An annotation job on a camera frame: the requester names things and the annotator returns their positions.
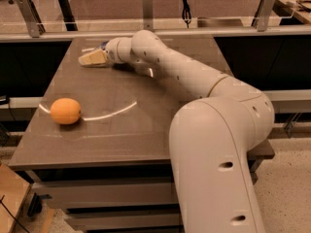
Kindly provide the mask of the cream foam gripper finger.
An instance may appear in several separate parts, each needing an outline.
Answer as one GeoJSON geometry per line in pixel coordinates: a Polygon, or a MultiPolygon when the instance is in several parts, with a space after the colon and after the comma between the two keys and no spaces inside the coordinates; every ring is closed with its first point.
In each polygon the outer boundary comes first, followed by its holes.
{"type": "Polygon", "coordinates": [[[78,58],[78,61],[83,66],[101,65],[107,62],[107,55],[104,50],[96,49],[83,54],[78,58]]]}

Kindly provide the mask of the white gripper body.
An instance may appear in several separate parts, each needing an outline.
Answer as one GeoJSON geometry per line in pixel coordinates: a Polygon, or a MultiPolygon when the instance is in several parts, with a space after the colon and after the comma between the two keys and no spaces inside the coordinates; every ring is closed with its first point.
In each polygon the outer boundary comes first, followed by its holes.
{"type": "Polygon", "coordinates": [[[114,63],[121,63],[118,54],[118,45],[120,42],[120,38],[115,38],[110,40],[105,47],[105,51],[107,53],[108,58],[114,63]]]}

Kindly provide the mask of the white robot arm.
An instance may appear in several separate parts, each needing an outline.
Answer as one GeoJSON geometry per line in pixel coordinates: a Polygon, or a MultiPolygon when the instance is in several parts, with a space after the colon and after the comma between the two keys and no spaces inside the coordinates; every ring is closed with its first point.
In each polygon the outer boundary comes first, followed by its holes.
{"type": "Polygon", "coordinates": [[[274,123],[273,105],[262,91],[172,50],[148,30],[114,38],[79,62],[160,71],[192,95],[169,131],[185,233],[265,233],[247,161],[274,123]]]}

